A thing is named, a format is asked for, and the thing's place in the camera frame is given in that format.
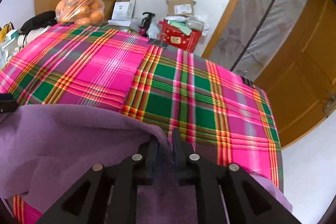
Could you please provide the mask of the black binder clip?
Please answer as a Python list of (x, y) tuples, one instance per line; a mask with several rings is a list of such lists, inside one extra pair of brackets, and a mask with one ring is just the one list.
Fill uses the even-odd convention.
[(154, 46), (157, 46), (157, 47), (164, 48), (164, 49), (166, 49), (168, 47), (168, 45), (169, 45), (167, 42), (163, 42), (162, 40), (152, 39), (152, 38), (150, 38), (147, 41), (147, 43), (150, 44), (150, 45), (154, 45)]

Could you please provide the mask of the brown cardboard parcel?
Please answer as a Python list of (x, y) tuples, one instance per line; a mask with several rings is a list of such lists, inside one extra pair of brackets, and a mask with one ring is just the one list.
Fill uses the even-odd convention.
[(189, 16), (194, 14), (194, 0), (166, 0), (168, 16)]

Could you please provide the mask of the grey plastic door curtain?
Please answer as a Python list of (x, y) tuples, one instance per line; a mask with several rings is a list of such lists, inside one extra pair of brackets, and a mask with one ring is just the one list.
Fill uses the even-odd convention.
[(209, 60), (256, 80), (290, 35), (307, 0), (238, 0)]

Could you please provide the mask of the white small carton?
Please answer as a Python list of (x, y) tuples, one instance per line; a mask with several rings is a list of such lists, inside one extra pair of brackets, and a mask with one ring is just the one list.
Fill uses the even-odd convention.
[(111, 19), (108, 24), (119, 27), (129, 27), (133, 19), (136, 0), (117, 0), (114, 4)]

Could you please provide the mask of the pink green plaid tablecloth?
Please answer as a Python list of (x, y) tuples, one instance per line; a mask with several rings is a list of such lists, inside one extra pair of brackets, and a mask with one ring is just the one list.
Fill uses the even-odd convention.
[[(192, 53), (150, 45), (110, 27), (57, 24), (1, 69), (1, 93), (18, 107), (80, 105), (174, 128), (210, 162), (238, 164), (280, 186), (280, 141), (267, 94), (231, 71)], [(19, 223), (42, 212), (13, 200)]]

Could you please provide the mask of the purple knit sweater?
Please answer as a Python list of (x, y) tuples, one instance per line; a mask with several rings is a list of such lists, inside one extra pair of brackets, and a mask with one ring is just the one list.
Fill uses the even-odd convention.
[[(151, 136), (159, 141), (153, 183), (138, 186), (135, 223), (198, 223), (195, 187), (178, 184), (172, 134), (80, 105), (25, 105), (1, 114), (1, 197), (24, 194), (44, 214), (95, 164), (119, 164)], [(272, 182), (251, 176), (291, 213)]]

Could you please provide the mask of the bag of oranges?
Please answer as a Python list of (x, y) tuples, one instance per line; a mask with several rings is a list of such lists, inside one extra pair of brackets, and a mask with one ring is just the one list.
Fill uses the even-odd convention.
[(102, 0), (61, 0), (55, 14), (58, 22), (98, 25), (104, 21), (104, 9)]

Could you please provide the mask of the red gift box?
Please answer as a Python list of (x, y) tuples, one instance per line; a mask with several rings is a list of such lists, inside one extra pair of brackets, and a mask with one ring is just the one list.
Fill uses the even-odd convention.
[(191, 31), (191, 34), (186, 35), (180, 29), (173, 27), (167, 21), (159, 21), (161, 34), (159, 39), (171, 46), (180, 48), (181, 50), (193, 53), (199, 39), (201, 32)]

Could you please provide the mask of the wooden door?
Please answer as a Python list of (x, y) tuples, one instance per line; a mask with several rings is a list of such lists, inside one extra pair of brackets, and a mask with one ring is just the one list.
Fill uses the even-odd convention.
[(255, 80), (286, 147), (335, 110), (335, 3), (307, 0), (286, 41)]

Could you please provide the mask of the black cloth item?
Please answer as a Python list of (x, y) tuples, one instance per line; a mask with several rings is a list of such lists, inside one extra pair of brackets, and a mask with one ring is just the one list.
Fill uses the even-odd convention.
[(56, 12), (54, 10), (45, 11), (26, 21), (21, 26), (20, 34), (27, 35), (32, 30), (54, 26), (55, 24), (57, 24)]

